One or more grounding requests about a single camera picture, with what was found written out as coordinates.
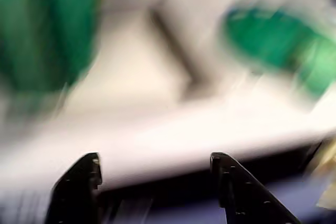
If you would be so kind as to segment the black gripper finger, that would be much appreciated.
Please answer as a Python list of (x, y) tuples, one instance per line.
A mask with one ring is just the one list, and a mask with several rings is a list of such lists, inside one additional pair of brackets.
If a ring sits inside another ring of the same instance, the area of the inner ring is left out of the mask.
[(259, 180), (226, 153), (210, 157), (219, 206), (226, 222), (234, 224), (300, 223)]
[(100, 223), (95, 190), (101, 184), (99, 155), (87, 153), (55, 183), (45, 223)]

